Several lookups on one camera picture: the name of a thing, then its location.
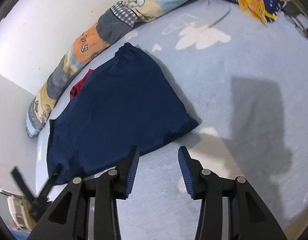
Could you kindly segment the navy blue work jacket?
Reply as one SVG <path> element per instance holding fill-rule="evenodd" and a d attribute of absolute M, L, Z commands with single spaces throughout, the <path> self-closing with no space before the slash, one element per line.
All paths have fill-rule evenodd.
<path fill-rule="evenodd" d="M 132 146 L 145 155 L 197 126 L 159 65 L 125 43 L 50 120 L 47 170 L 61 165 L 56 184 L 66 184 L 114 167 Z"/>

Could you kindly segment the patchwork long pillow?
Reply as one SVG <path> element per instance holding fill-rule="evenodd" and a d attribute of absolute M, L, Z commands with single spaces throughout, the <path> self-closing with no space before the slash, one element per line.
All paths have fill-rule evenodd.
<path fill-rule="evenodd" d="M 90 61 L 141 23 L 151 22 L 187 1 L 122 0 L 106 10 L 74 41 L 31 102 L 25 121 L 27 135 L 38 135 L 71 80 Z"/>

